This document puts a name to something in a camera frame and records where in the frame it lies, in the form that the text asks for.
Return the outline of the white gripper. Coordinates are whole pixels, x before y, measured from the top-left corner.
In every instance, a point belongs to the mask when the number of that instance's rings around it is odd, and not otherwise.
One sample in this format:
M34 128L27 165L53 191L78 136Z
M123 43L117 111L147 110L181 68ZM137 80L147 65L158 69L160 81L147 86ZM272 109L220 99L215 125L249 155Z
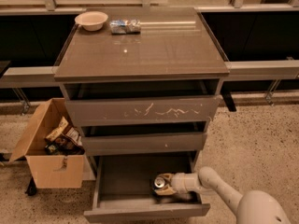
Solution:
M188 193L188 192L198 192L200 188L200 181L197 173L164 173L159 174L159 177L163 178L170 185L164 186L161 189L156 189L155 193L159 196L170 196L176 193Z

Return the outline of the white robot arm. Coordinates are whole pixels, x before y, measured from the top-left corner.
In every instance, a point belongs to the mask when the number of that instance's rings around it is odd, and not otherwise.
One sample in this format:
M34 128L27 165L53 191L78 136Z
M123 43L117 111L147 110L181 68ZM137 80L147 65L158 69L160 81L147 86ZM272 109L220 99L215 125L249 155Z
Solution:
M235 215L236 224L291 224L282 206L271 195L260 190L241 194L208 166L189 174L159 174L153 186L159 196L215 192Z

